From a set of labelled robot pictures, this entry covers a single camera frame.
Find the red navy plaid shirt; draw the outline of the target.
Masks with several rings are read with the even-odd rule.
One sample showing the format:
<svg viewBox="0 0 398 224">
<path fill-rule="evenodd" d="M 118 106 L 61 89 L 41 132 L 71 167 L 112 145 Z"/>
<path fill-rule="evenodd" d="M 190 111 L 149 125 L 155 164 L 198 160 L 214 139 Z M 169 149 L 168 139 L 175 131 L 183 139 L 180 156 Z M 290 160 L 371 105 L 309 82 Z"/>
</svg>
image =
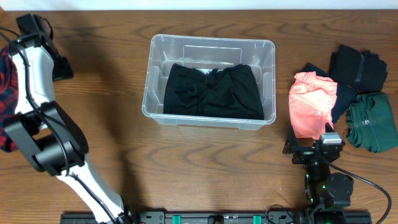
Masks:
<svg viewBox="0 0 398 224">
<path fill-rule="evenodd" d="M 15 115 L 18 102 L 18 76 L 14 63 L 9 58 L 9 47 L 1 50 L 1 150 L 12 152 L 18 150 L 4 129 L 4 121 Z"/>
</svg>

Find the pink garment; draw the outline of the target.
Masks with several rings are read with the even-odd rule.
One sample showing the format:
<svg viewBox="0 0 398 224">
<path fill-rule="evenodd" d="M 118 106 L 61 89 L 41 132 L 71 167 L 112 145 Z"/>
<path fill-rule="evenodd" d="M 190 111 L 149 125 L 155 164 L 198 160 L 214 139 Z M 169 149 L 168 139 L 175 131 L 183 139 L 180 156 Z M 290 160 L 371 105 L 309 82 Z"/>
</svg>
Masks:
<svg viewBox="0 0 398 224">
<path fill-rule="evenodd" d="M 315 72 L 296 73 L 289 91 L 290 122 L 297 138 L 319 139 L 332 124 L 337 83 Z"/>
</svg>

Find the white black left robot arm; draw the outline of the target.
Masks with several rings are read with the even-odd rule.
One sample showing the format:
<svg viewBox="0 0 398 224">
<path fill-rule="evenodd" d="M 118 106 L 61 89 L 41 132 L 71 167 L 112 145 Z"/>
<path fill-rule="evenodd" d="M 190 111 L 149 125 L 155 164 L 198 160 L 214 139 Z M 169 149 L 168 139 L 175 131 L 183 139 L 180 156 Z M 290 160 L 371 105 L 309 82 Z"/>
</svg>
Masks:
<svg viewBox="0 0 398 224">
<path fill-rule="evenodd" d="M 83 131 L 55 100 L 55 81 L 73 78 L 66 57 L 53 44 L 50 22 L 35 14 L 16 19 L 20 36 L 9 41 L 19 96 L 5 132 L 29 164 L 71 187 L 95 223 L 132 223 L 122 197 L 101 178 L 89 159 Z"/>
</svg>

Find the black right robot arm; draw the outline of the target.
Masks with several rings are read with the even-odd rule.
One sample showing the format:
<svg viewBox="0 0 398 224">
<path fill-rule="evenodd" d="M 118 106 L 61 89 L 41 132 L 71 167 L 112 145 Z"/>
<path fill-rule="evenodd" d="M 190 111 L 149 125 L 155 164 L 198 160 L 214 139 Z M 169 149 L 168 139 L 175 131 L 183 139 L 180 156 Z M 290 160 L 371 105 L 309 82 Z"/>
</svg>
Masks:
<svg viewBox="0 0 398 224">
<path fill-rule="evenodd" d="M 340 157 L 345 143 L 327 123 L 311 146 L 302 146 L 292 126 L 289 127 L 283 153 L 292 155 L 292 163 L 303 165 L 305 195 L 310 208 L 291 215 L 292 223 L 348 223 L 345 208 L 351 205 L 354 180 L 347 174 L 330 171 Z"/>
</svg>

